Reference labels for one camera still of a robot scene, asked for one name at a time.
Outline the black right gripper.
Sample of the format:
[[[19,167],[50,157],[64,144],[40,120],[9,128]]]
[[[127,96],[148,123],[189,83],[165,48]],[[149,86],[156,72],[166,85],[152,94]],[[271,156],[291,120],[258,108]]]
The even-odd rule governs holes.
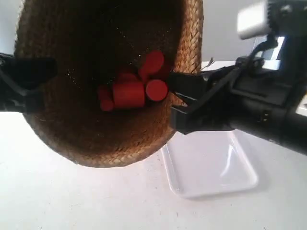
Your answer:
[[[171,109],[171,127],[183,134],[239,129],[254,134],[305,134],[297,108],[307,89],[307,61],[284,58],[277,70],[236,64],[200,73],[171,72],[169,90],[184,106]]]

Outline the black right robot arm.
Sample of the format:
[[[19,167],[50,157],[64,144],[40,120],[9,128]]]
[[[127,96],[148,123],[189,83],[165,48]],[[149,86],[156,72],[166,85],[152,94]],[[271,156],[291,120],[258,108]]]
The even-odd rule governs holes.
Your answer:
[[[170,126],[182,134],[240,130],[301,154],[307,152],[307,73],[265,69],[239,57],[229,67],[172,72],[166,82],[183,105],[171,107]]]

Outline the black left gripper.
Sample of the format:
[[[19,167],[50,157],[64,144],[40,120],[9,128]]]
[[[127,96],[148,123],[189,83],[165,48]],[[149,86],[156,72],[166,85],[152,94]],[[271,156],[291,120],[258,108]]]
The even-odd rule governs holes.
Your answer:
[[[51,57],[0,55],[0,111],[35,113],[45,108],[41,90],[55,77],[57,62]]]

